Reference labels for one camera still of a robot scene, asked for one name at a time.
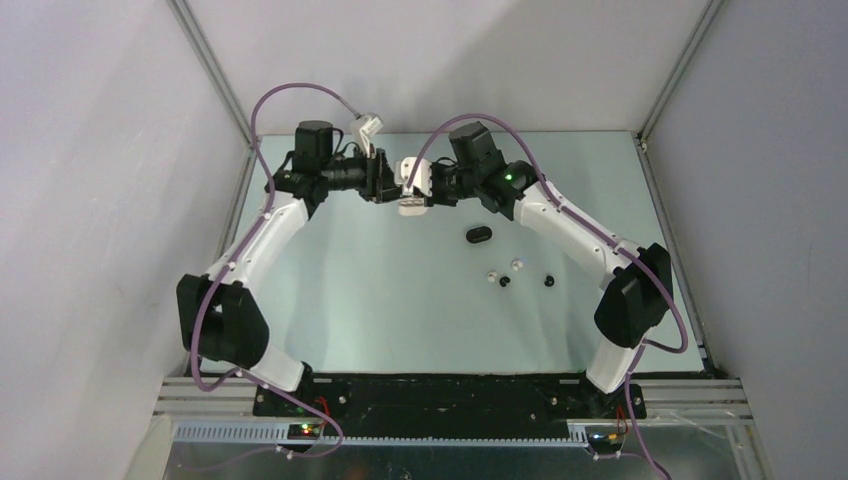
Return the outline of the white earbud charging case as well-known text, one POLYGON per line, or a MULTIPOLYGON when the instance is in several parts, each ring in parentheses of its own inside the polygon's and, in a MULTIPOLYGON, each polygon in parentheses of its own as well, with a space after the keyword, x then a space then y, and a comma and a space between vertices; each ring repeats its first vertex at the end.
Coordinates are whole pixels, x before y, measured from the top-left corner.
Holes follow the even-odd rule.
POLYGON ((404 196, 398 200, 398 212, 403 217, 418 217, 425 215, 430 208, 429 197, 404 196))

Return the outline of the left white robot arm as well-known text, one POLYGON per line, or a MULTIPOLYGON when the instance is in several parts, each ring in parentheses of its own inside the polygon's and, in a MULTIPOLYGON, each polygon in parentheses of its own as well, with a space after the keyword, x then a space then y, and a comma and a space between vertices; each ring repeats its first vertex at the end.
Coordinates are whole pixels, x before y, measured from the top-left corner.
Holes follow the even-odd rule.
POLYGON ((254 292, 295 233, 334 191, 355 190, 380 203, 399 197, 384 150, 373 136, 383 122, 366 113, 351 124, 354 150, 346 157, 333 142, 335 127, 303 121, 293 148, 265 186, 268 195, 250 229, 202 275, 184 275, 176 297, 184 348, 195 357, 232 364, 266 388, 279 389, 278 404, 304 416, 316 403, 302 380, 308 367, 278 348, 254 292))

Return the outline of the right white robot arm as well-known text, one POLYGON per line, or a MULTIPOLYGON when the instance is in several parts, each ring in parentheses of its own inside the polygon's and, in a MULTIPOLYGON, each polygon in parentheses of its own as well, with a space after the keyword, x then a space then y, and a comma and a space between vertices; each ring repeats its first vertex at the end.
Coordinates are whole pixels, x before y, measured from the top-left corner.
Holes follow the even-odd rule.
POLYGON ((619 387, 632 374, 648 333, 667 313, 677 315, 669 252, 626 240, 570 202, 541 172, 533 157, 506 161, 480 117, 462 116, 449 135, 454 161, 430 162, 427 151, 406 161, 398 179, 404 195, 422 203, 453 205, 476 198, 500 214, 554 242, 602 292, 594 322, 602 335, 581 392, 585 411, 606 418, 622 403, 619 387))

